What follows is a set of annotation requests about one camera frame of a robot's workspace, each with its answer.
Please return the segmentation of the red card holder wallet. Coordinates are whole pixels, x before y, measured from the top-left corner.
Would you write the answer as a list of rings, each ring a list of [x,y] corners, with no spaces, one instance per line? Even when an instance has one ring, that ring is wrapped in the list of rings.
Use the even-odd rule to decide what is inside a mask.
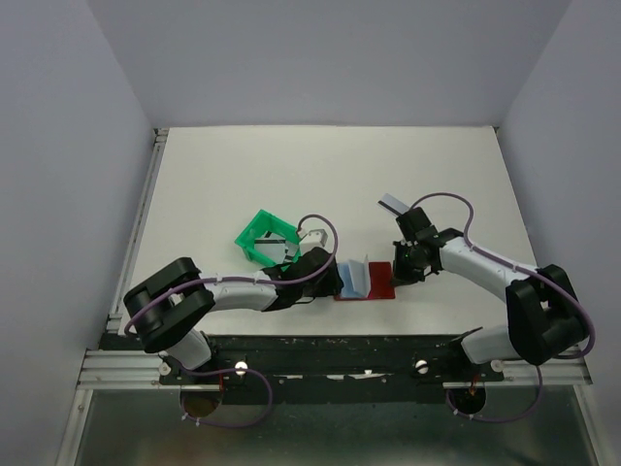
[[[343,281],[337,301],[392,300],[396,297],[392,280],[392,265],[387,261],[347,260],[338,264]]]

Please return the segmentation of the green plastic card tray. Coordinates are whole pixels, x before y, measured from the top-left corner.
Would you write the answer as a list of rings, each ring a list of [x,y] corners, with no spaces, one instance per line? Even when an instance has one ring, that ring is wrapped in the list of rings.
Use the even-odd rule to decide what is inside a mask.
[[[254,240],[269,234],[279,235],[298,245],[300,242],[295,226],[267,211],[260,210],[238,235],[235,240],[235,245],[242,250],[247,260],[260,264],[256,260],[256,252],[253,249]],[[300,255],[300,252],[298,252],[292,262],[295,262]]]

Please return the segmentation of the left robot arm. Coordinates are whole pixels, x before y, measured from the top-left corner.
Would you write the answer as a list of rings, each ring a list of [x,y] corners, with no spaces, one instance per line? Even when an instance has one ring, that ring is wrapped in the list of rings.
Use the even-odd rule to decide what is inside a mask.
[[[146,353],[167,352],[194,383],[214,374],[207,337],[196,324],[209,312],[288,309],[305,298],[337,296],[343,280],[336,259],[315,247],[297,261],[265,267],[251,275],[203,279],[189,257],[181,257],[134,286],[123,297],[134,332]]]

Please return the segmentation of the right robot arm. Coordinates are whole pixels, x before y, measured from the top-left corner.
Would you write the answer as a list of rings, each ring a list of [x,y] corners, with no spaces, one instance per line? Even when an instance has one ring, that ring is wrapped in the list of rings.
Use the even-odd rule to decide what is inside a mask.
[[[420,207],[396,216],[403,239],[394,243],[392,283],[422,283],[442,271],[460,276],[499,298],[507,323],[476,329],[446,357],[448,373],[465,381],[493,360],[540,366],[584,341],[591,330],[578,309],[566,272],[515,263],[483,249],[455,228],[440,231]]]

